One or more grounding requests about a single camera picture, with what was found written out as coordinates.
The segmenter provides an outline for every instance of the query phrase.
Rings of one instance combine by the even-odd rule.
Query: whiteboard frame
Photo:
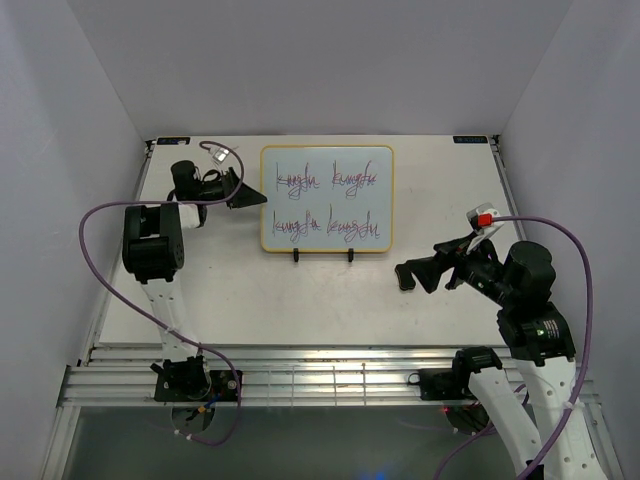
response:
[[[378,248],[298,248],[299,253],[348,253],[353,250],[354,253],[387,253],[393,247],[393,234],[394,234],[394,207],[395,207],[395,195],[396,195],[396,152],[391,145],[385,145],[381,143],[376,144],[336,144],[336,145],[323,145],[323,144],[309,144],[309,145],[266,145],[260,150],[260,191],[264,193],[264,152],[269,148],[358,148],[358,147],[384,147],[391,151],[391,239],[389,246],[384,249]],[[295,248],[271,248],[267,247],[264,243],[264,211],[265,206],[260,210],[260,245],[265,252],[269,253],[293,253]]]

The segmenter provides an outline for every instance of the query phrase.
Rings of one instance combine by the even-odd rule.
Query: handwritten text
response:
[[[334,188],[336,185],[347,186],[349,188],[347,188],[347,190],[344,192],[345,197],[349,199],[356,198],[359,189],[376,183],[377,175],[372,175],[371,173],[369,173],[370,166],[371,160],[369,160],[369,162],[367,163],[364,172],[345,176],[338,171],[338,162],[334,160],[333,180],[331,182],[333,186],[331,188]]]
[[[303,192],[308,192],[311,188],[319,188],[320,183],[316,177],[309,174],[309,162],[304,167],[304,175],[280,175],[278,163],[276,162],[276,191],[278,185],[286,185],[289,188],[289,198],[291,200],[300,200]]]
[[[367,219],[362,223],[358,220],[338,221],[333,219],[333,206],[329,205],[329,222],[327,223],[327,236],[332,233],[344,235],[345,243],[351,243],[356,237],[365,240],[367,237],[380,238],[378,224],[371,222],[371,210],[367,212]]]
[[[276,212],[273,211],[273,228],[272,233],[273,236],[276,236],[276,232],[281,233],[290,233],[291,236],[289,240],[291,243],[298,243],[300,237],[306,237],[309,234],[309,231],[317,231],[320,230],[320,225],[315,218],[311,216],[311,212],[307,210],[307,214],[305,216],[304,222],[300,222],[298,220],[295,221],[278,221],[276,220]]]

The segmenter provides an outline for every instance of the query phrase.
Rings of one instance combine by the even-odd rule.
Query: gray wall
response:
[[[159,134],[498,133],[570,0],[69,0]]]
[[[503,136],[521,213],[562,222],[584,240],[592,259],[592,372],[627,478],[640,478],[639,85],[638,2],[576,1]],[[527,231],[555,255],[554,299],[581,344],[585,306],[579,257],[550,229]]]
[[[143,144],[63,0],[0,1],[0,477],[34,479],[98,293],[82,214],[130,197]],[[120,218],[91,224],[107,270]]]

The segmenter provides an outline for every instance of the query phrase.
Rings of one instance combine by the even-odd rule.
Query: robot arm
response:
[[[575,347],[569,327],[549,301],[551,286],[555,281],[551,254],[541,245],[521,241],[511,247],[504,264],[500,263],[488,239],[495,233],[496,227],[499,228],[499,224],[490,227],[482,225],[484,213],[497,216],[490,205],[469,212],[467,217],[474,228],[470,235],[435,245],[436,254],[433,257],[408,260],[397,265],[396,274],[402,290],[415,288],[415,277],[427,293],[432,293],[437,289],[441,275],[452,269],[451,279],[445,288],[453,290],[467,283],[502,307],[498,312],[500,334],[525,381],[540,439],[545,443],[568,405],[576,371]],[[497,429],[509,449],[517,473],[520,473],[523,470],[521,456],[528,456],[528,460],[532,460],[540,450],[540,444],[527,449],[523,445],[527,435],[513,435],[513,429],[528,428],[526,422],[518,420],[517,415],[511,413],[513,407],[509,405],[504,405],[508,412],[501,411],[503,407],[497,406],[498,398],[493,398],[491,392],[487,392],[488,382],[481,381],[489,376],[495,376],[494,381],[500,382],[496,372],[485,376],[485,369],[475,371],[468,380],[464,377],[461,380],[458,375],[456,381],[462,388],[469,388],[482,401],[490,417],[495,418],[496,427],[507,421],[518,422],[517,427],[502,424]],[[569,422],[543,463],[544,478],[547,479],[606,479],[579,407],[571,413]]]
[[[205,180],[200,178],[193,162],[183,160],[174,164],[171,173],[175,189],[169,198],[197,204],[167,201],[158,207],[128,207],[123,232],[124,266],[140,282],[154,316],[168,327],[160,328],[163,364],[153,364],[151,368],[169,393],[193,399],[201,398],[209,387],[204,357],[196,347],[180,341],[169,331],[198,341],[180,286],[179,271],[185,258],[182,230],[203,226],[207,202],[228,198],[239,183],[233,168],[224,174],[219,170],[213,172],[213,180]],[[242,184],[227,205],[242,208],[266,201],[264,195]]]

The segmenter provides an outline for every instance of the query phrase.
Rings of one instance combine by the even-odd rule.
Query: purple cable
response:
[[[591,264],[589,263],[587,252],[585,251],[584,246],[582,245],[580,240],[578,240],[578,237],[576,237],[573,233],[567,230],[567,228],[563,227],[557,222],[554,222],[553,220],[549,220],[543,217],[520,216],[520,215],[510,215],[510,216],[493,218],[493,222],[518,222],[518,221],[544,223],[545,225],[549,225],[551,227],[554,227],[557,230],[560,230],[567,237],[569,237],[569,239],[573,242],[573,244],[578,249],[578,252],[580,252],[580,257],[582,258],[582,263],[584,265],[584,275],[585,275],[586,284],[587,284],[587,320],[586,320],[586,326],[585,326],[585,332],[584,332],[584,348],[582,351],[582,365],[580,367],[580,372],[578,373],[578,378],[576,379],[576,383],[573,387],[573,390],[571,391],[571,395],[569,396],[569,403],[571,403],[572,405],[575,405],[578,399],[578,396],[580,395],[580,390],[582,389],[582,385],[584,384],[584,379],[587,375],[587,367],[589,366],[589,356],[591,353],[591,330],[593,326],[593,277],[591,275]],[[572,412],[571,408],[565,408],[564,412],[562,413],[562,416],[560,417],[560,421],[558,422],[558,425],[556,425],[556,428],[553,430],[553,433],[551,434],[551,436],[547,439],[545,444],[540,449],[540,452],[538,452],[538,455],[536,455],[536,457],[531,461],[531,463],[527,466],[527,468],[525,468],[522,471],[522,473],[520,473],[520,475],[516,477],[516,480],[525,480],[533,472],[533,470],[538,465],[540,465],[540,462],[542,462],[542,459],[546,456],[547,453],[549,453],[549,450],[551,450],[553,445],[556,443],[556,440],[558,440],[558,438],[560,437],[562,430],[564,429],[567,422],[569,421],[571,412]],[[438,467],[438,469],[436,470],[436,474],[433,477],[434,480],[437,480],[440,477],[440,474],[442,473],[444,466],[456,453],[458,453],[460,450],[465,448],[467,445],[471,444],[477,437],[484,435],[485,430],[487,430],[487,428],[482,430],[475,437],[472,437],[466,442],[464,442],[462,445],[456,448],[453,452],[447,455],[445,459],[440,463],[440,466]]]
[[[227,147],[226,145],[223,145],[222,143],[218,143],[218,142],[214,142],[214,141],[200,142],[200,148],[203,148],[204,150],[209,150],[209,148],[206,148],[205,145],[215,145],[215,146],[218,146],[220,148],[224,148],[224,149],[228,150],[231,154],[233,154],[234,157],[236,157],[236,159],[238,160],[238,163],[240,164],[240,179],[238,181],[238,185],[236,185],[236,188],[233,189],[233,191],[229,194],[228,197],[223,198],[222,200],[214,200],[214,201],[210,201],[210,202],[208,202],[208,201],[188,201],[188,202],[180,202],[181,204],[184,204],[184,205],[217,205],[217,204],[220,204],[220,203],[224,203],[224,202],[226,202],[228,200],[231,200],[235,196],[235,194],[238,193],[238,191],[240,190],[240,187],[242,186],[242,182],[244,180],[244,164],[242,163],[242,159],[240,158],[240,156],[234,150],[232,150],[231,148]],[[116,290],[107,281],[107,279],[102,276],[102,274],[98,271],[98,269],[96,268],[95,264],[93,263],[93,260],[91,260],[91,256],[89,255],[89,251],[87,249],[87,244],[86,244],[85,235],[84,235],[85,224],[87,223],[87,220],[89,219],[89,217],[91,217],[91,215],[93,215],[94,213],[99,212],[100,210],[104,210],[105,208],[119,207],[119,206],[136,206],[136,205],[166,205],[166,204],[172,204],[172,203],[174,203],[174,202],[156,201],[156,200],[143,200],[143,201],[136,201],[136,202],[118,201],[118,202],[103,203],[101,205],[98,205],[97,207],[93,207],[91,210],[89,210],[87,213],[84,214],[84,216],[82,217],[82,220],[80,220],[80,225],[78,227],[78,239],[80,241],[80,249],[82,250],[82,256],[84,257],[85,261],[87,262],[87,265],[89,266],[89,270],[91,270],[91,273],[93,273],[93,275],[98,279],[98,281],[102,284],[102,286],[104,288],[106,288],[114,297],[116,297],[122,303],[124,303],[128,307],[130,307],[133,310],[135,310],[136,312],[138,312],[143,317],[151,320],[158,327],[164,329],[167,333],[170,333],[171,335],[176,337],[178,340],[180,340],[180,341],[182,341],[182,342],[184,342],[184,343],[186,343],[188,345],[194,346],[194,347],[196,347],[198,349],[202,349],[204,351],[207,351],[207,352],[210,352],[210,353],[214,354],[215,356],[220,358],[222,361],[224,361],[229,366],[229,369],[231,370],[231,374],[233,375],[233,378],[236,381],[236,384],[238,385],[238,403],[237,403],[237,406],[236,406],[236,416],[235,416],[235,418],[233,420],[233,423],[231,424],[231,427],[229,428],[229,430],[225,433],[225,435],[220,440],[216,440],[216,441],[211,441],[211,440],[208,440],[206,438],[199,438],[199,437],[196,437],[195,435],[191,435],[189,437],[191,440],[193,440],[195,442],[202,443],[202,444],[208,445],[210,447],[218,447],[218,446],[222,445],[223,443],[225,443],[227,440],[229,440],[229,438],[231,438],[231,435],[233,435],[233,432],[235,431],[236,427],[238,426],[238,421],[240,419],[240,404],[241,404],[240,377],[238,376],[238,372],[236,371],[235,367],[231,363],[231,360],[229,360],[222,352],[219,352],[218,350],[215,350],[215,349],[213,349],[211,347],[208,347],[206,345],[203,345],[202,343],[199,343],[199,342],[196,342],[194,340],[191,340],[190,338],[187,338],[184,335],[182,335],[182,334],[180,334],[180,333],[178,333],[178,332],[176,332],[174,330],[169,329],[169,326],[166,325],[164,322],[162,322],[162,320],[156,318],[155,316],[153,316],[149,312],[146,312],[145,310],[143,310],[142,308],[137,306],[135,303],[133,303],[131,300],[126,298],[118,290]]]
[[[519,385],[518,388],[514,390],[514,393],[518,393],[522,391],[522,389],[525,387],[526,387],[525,384]],[[524,400],[522,401],[522,406],[526,407],[528,401],[529,401],[529,392],[527,392],[527,394],[524,396]],[[471,438],[468,438],[467,440],[462,442],[460,445],[458,445],[456,448],[451,450],[446,457],[440,460],[440,464],[438,465],[438,468],[436,468],[436,473],[433,474],[433,480],[437,480],[438,478],[440,478],[440,475],[442,475],[442,472],[444,471],[444,468],[447,466],[449,461],[453,457],[455,457],[458,453],[460,453],[462,450],[467,448],[469,445],[471,445],[473,442],[475,442],[479,438],[482,438],[486,435],[492,435],[493,433],[495,433],[495,427],[493,426],[493,423],[489,422],[487,423],[487,426],[484,427],[482,430],[480,430],[476,435],[473,435]]]

